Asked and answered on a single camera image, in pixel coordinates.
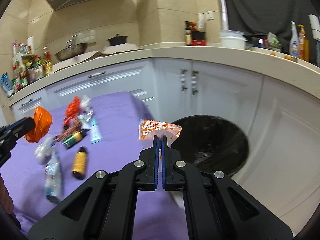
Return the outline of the person's right hand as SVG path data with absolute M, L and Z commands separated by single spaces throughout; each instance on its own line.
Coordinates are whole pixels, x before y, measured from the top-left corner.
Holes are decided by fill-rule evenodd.
M 0 177 L 0 203 L 7 214 L 12 214 L 14 205 L 12 198 L 9 195 L 8 189 L 5 187 L 4 180 Z

